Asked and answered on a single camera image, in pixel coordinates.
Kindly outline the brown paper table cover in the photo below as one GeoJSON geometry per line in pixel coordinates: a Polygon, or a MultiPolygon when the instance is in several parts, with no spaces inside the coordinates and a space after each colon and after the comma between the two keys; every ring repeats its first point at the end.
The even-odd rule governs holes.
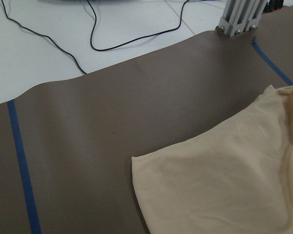
{"type": "Polygon", "coordinates": [[[0,104],[0,234],[151,234],[132,159],[293,86],[293,6],[0,104]]]}

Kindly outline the beige long-sleeve printed shirt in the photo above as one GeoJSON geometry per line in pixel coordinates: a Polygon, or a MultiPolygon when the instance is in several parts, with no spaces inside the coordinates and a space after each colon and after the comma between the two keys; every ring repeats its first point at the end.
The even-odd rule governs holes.
{"type": "Polygon", "coordinates": [[[134,157],[132,181],[152,234],[293,234],[293,86],[134,157]]]}

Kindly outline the aluminium frame post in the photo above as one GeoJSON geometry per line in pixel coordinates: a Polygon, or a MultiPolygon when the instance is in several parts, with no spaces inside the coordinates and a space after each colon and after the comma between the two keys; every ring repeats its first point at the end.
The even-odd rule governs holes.
{"type": "Polygon", "coordinates": [[[231,38],[258,27],[266,0],[228,0],[215,30],[231,38]]]}

